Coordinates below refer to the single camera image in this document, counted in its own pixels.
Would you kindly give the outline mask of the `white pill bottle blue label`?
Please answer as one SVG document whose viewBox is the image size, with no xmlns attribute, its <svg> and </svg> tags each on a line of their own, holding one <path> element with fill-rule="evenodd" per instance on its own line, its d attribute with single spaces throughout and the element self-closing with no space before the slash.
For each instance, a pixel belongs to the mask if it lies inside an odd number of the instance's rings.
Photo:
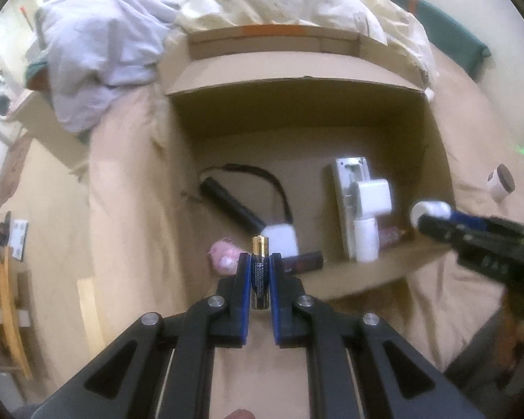
<svg viewBox="0 0 524 419">
<path fill-rule="evenodd" d="M 418 220 L 422 216 L 434 216 L 438 219 L 448 220 L 451 217 L 452 208 L 448 203 L 440 200 L 421 200 L 412 207 L 410 211 L 410 223 L 416 228 Z"/>
</svg>

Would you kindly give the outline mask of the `black gold AA battery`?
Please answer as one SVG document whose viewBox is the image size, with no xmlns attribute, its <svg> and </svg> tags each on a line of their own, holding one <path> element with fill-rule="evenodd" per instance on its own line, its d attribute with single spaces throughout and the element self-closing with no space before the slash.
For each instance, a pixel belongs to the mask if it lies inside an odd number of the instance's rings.
<svg viewBox="0 0 524 419">
<path fill-rule="evenodd" d="M 254 309 L 267 309 L 269 307 L 269 243 L 266 236 L 253 238 L 252 256 L 252 307 Z"/>
</svg>

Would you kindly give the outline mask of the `white earbuds charging case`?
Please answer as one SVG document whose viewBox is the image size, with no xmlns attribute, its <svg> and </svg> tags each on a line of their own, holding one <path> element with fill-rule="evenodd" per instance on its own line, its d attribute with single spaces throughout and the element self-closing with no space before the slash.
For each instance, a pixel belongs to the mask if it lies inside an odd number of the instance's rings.
<svg viewBox="0 0 524 419">
<path fill-rule="evenodd" d="M 297 236 L 292 224 L 269 225 L 261 236 L 268 240 L 270 253 L 280 253 L 283 258 L 299 255 Z"/>
</svg>

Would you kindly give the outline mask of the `white jar brown lid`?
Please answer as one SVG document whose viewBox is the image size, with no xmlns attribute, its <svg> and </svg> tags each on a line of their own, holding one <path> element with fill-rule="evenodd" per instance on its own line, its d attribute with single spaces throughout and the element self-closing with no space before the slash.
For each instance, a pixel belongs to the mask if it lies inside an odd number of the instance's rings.
<svg viewBox="0 0 524 419">
<path fill-rule="evenodd" d="M 505 164 L 499 164 L 487 177 L 487 191 L 497 203 L 512 194 L 515 188 L 514 177 Z"/>
</svg>

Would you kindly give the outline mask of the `pink patterned card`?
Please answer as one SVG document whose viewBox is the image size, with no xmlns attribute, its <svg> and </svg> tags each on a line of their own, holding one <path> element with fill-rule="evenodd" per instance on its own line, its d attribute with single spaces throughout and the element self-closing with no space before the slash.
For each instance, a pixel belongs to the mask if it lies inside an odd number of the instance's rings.
<svg viewBox="0 0 524 419">
<path fill-rule="evenodd" d="M 379 230 L 379 248 L 386 249 L 394 247 L 402 242 L 407 231 L 399 227 L 388 227 Z"/>
</svg>

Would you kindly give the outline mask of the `white pill bottle red label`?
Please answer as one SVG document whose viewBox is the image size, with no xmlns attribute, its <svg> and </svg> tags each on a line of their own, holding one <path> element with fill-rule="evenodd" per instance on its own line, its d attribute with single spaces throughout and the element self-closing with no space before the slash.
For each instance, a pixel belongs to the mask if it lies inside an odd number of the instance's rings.
<svg viewBox="0 0 524 419">
<path fill-rule="evenodd" d="M 358 263 L 379 258 L 379 228 L 375 218 L 354 220 L 355 259 Z"/>
</svg>

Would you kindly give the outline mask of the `white power adapter plug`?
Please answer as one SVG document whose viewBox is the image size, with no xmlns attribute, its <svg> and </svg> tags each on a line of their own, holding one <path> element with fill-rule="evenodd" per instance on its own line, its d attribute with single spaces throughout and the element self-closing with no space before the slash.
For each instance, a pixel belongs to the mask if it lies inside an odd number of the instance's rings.
<svg viewBox="0 0 524 419">
<path fill-rule="evenodd" d="M 375 179 L 354 182 L 350 186 L 357 219 L 373 218 L 392 213 L 393 203 L 388 180 Z"/>
</svg>

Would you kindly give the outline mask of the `dark red lighter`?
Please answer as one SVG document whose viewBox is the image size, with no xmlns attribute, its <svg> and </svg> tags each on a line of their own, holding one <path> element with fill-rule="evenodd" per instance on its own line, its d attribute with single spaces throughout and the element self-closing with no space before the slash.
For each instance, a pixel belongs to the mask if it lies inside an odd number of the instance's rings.
<svg viewBox="0 0 524 419">
<path fill-rule="evenodd" d="M 323 254 L 318 252 L 302 253 L 282 259 L 283 271 L 292 275 L 310 271 L 320 271 L 323 268 Z"/>
</svg>

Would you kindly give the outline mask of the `brown cardboard box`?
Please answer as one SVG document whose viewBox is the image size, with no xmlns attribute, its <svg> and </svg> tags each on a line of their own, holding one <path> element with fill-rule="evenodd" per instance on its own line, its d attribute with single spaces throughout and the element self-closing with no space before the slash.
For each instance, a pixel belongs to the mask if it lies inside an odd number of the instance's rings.
<svg viewBox="0 0 524 419">
<path fill-rule="evenodd" d="M 172 32 L 158 65 L 169 101 L 167 199 L 173 252 L 185 295 L 197 300 L 212 278 L 207 252 L 228 236 L 248 248 L 249 235 L 199 194 L 211 168 L 235 197 L 268 223 L 282 220 L 278 195 L 260 179 L 225 164 L 265 168 L 283 184 L 302 252 L 325 265 L 304 275 L 323 299 L 367 291 L 402 278 L 445 254 L 413 235 L 372 263 L 343 251 L 332 162 L 362 156 L 388 180 L 394 209 L 382 223 L 409 226 L 421 199 L 453 201 L 451 172 L 421 79 L 372 39 L 349 31 L 251 25 Z"/>
</svg>

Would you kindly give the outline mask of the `wooden chair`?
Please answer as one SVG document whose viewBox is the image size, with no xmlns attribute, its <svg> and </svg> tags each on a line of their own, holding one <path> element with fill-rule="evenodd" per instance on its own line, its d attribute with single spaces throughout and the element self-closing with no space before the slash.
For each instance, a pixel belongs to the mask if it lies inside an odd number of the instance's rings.
<svg viewBox="0 0 524 419">
<path fill-rule="evenodd" d="M 0 257 L 0 312 L 5 347 L 13 361 L 13 370 L 32 380 L 34 374 L 20 334 L 20 309 L 16 307 L 12 288 L 12 249 L 6 246 Z"/>
</svg>

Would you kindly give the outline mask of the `green pillow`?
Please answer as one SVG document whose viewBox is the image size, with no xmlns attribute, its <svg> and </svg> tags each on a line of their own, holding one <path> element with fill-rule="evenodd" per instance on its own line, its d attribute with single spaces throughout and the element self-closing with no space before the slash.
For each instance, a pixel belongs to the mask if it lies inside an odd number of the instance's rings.
<svg viewBox="0 0 524 419">
<path fill-rule="evenodd" d="M 425 28 L 429 40 L 444 54 L 477 80 L 485 59 L 491 56 L 488 46 L 467 28 L 424 0 L 391 0 L 411 12 Z"/>
</svg>

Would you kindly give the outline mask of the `white bathroom scale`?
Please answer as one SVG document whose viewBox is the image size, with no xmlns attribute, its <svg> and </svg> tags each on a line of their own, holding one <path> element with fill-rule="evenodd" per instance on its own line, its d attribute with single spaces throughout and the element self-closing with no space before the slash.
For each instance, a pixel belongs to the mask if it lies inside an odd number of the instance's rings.
<svg viewBox="0 0 524 419">
<path fill-rule="evenodd" d="M 28 229 L 29 222 L 27 220 L 12 220 L 10 223 L 8 246 L 11 248 L 13 258 L 17 261 L 24 259 Z"/>
</svg>

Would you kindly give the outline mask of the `white duvet with bears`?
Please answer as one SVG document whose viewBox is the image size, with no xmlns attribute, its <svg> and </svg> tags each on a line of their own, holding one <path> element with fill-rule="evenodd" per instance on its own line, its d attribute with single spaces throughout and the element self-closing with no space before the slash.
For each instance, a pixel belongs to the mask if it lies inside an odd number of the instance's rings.
<svg viewBox="0 0 524 419">
<path fill-rule="evenodd" d="M 186 32 L 244 25 L 309 25 L 354 32 L 386 47 L 434 89 L 438 73 L 425 28 L 391 0 L 184 0 L 177 24 Z"/>
</svg>

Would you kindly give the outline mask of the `white washing machine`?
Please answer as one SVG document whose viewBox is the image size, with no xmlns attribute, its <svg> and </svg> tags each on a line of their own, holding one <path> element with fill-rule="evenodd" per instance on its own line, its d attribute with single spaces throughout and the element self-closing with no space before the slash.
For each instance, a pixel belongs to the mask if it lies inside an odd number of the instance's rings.
<svg viewBox="0 0 524 419">
<path fill-rule="evenodd" d="M 22 125 L 14 118 L 17 96 L 0 73 L 0 139 L 6 145 L 14 144 L 20 137 Z"/>
</svg>

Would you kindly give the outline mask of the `light blue blanket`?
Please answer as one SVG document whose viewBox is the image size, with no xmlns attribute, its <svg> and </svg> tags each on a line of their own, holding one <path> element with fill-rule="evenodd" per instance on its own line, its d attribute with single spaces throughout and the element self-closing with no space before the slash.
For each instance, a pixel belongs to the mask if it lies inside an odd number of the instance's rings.
<svg viewBox="0 0 524 419">
<path fill-rule="evenodd" d="M 125 91 L 156 80 L 163 41 L 184 0 L 46 0 L 36 13 L 57 120 L 96 126 Z"/>
</svg>

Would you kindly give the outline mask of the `pink cartoon keychain case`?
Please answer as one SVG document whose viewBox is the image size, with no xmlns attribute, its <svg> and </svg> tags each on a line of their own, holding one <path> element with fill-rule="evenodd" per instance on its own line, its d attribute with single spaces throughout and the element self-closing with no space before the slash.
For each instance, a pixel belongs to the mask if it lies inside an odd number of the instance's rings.
<svg viewBox="0 0 524 419">
<path fill-rule="evenodd" d="M 208 252 L 210 266 L 220 276 L 235 275 L 241 252 L 241 248 L 238 248 L 230 240 L 218 240 Z"/>
</svg>

